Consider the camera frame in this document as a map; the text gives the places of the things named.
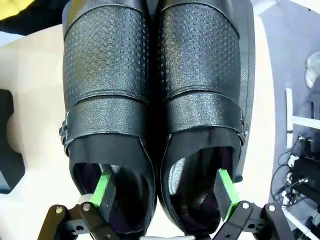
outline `yellow and black fabric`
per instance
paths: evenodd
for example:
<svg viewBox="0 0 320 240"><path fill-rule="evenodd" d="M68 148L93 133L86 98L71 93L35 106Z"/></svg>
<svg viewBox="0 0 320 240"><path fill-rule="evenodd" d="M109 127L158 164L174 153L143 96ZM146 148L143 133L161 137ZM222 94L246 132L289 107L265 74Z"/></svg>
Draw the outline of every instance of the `yellow and black fabric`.
<svg viewBox="0 0 320 240"><path fill-rule="evenodd" d="M28 35L62 23L68 0L0 0L0 31Z"/></svg>

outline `screw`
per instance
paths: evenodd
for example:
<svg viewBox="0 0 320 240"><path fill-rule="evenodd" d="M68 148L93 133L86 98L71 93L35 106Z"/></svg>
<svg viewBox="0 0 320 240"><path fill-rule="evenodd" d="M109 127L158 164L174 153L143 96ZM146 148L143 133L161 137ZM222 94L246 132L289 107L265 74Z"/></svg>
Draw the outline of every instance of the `screw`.
<svg viewBox="0 0 320 240"><path fill-rule="evenodd" d="M63 210L64 210L64 209L63 209L62 207L58 206L58 207L56 208L55 212L56 212L57 214L60 214L60 213L62 213Z"/></svg>
<svg viewBox="0 0 320 240"><path fill-rule="evenodd" d="M270 205L270 206L269 206L269 210L270 210L271 212L274 212L274 211L276 210L276 207L273 206L273 205Z"/></svg>
<svg viewBox="0 0 320 240"><path fill-rule="evenodd" d="M246 203L246 202L242 203L242 208L248 209L249 207L250 207L250 206L249 206L248 203Z"/></svg>
<svg viewBox="0 0 320 240"><path fill-rule="evenodd" d="M83 205L82 209L83 209L84 211L89 211L89 209L90 209L90 204L89 204L89 203L86 203L85 205Z"/></svg>

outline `black leather shoe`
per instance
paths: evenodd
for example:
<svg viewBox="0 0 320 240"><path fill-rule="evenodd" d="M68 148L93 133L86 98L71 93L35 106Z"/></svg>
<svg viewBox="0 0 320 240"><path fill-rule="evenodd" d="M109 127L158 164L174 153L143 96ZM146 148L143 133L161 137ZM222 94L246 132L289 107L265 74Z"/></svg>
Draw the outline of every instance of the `black leather shoe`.
<svg viewBox="0 0 320 240"><path fill-rule="evenodd" d="M241 94L248 91L248 65L242 77L233 10L229 0L160 0L158 8L158 66L168 133L159 198L188 235L216 231L221 219L213 191L216 173L227 169L236 179L248 135L247 103L240 106ZM253 14L248 15L253 23Z"/></svg>
<svg viewBox="0 0 320 240"><path fill-rule="evenodd" d="M102 169L114 175L108 219L120 238L139 238L156 208L155 173L146 151L149 27L145 0L84 0L66 6L60 134L81 194Z"/></svg>

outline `yellow cloth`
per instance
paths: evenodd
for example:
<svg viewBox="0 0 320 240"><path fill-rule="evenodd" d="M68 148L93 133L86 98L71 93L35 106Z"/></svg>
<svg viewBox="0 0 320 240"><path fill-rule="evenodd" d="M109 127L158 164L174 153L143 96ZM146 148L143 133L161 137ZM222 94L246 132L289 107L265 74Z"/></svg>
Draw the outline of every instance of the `yellow cloth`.
<svg viewBox="0 0 320 240"><path fill-rule="evenodd" d="M0 20L17 15L34 0L0 0Z"/></svg>

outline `white table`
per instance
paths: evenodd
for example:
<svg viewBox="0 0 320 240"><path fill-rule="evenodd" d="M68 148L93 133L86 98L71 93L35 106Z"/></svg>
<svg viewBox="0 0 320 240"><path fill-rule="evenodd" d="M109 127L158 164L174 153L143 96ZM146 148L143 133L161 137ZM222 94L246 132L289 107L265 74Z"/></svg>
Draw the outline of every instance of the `white table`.
<svg viewBox="0 0 320 240"><path fill-rule="evenodd" d="M241 199L268 202L275 144L275 105L267 38L255 19L256 80L251 135ZM58 130L65 118L62 26L55 26L0 48L0 88L13 94L15 113L8 124L11 146L22 153L25 176L9 195L0 195L0 238L36 240L50 206L72 208L80 196L69 173ZM183 235L158 204L147 236ZM248 234L240 239L253 239ZM91 239L83 235L79 240Z"/></svg>

